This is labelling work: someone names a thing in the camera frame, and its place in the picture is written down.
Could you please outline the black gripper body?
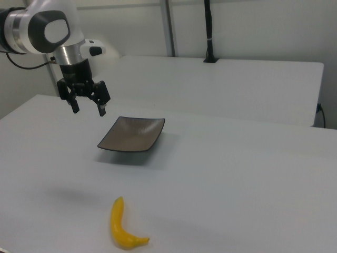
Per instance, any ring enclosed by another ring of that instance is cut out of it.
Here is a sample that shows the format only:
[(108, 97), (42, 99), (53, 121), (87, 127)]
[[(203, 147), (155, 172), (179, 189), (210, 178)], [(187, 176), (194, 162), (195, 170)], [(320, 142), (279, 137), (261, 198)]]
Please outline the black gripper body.
[(68, 89), (74, 90), (77, 96), (92, 95), (92, 71), (88, 60), (72, 65), (60, 65), (60, 69), (63, 75), (59, 80), (60, 97), (67, 97)]

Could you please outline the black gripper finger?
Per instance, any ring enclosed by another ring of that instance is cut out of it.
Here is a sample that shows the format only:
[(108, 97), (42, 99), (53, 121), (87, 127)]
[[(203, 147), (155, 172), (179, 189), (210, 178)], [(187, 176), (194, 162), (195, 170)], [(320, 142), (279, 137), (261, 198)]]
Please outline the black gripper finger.
[(93, 83), (89, 99), (97, 105), (100, 116), (104, 116), (106, 114), (106, 104), (110, 100), (110, 94), (104, 81)]
[(67, 101), (67, 103), (71, 106), (73, 113), (79, 112), (80, 109), (76, 100), (76, 93), (73, 89), (71, 89), (65, 79), (57, 81), (57, 88), (61, 100)]

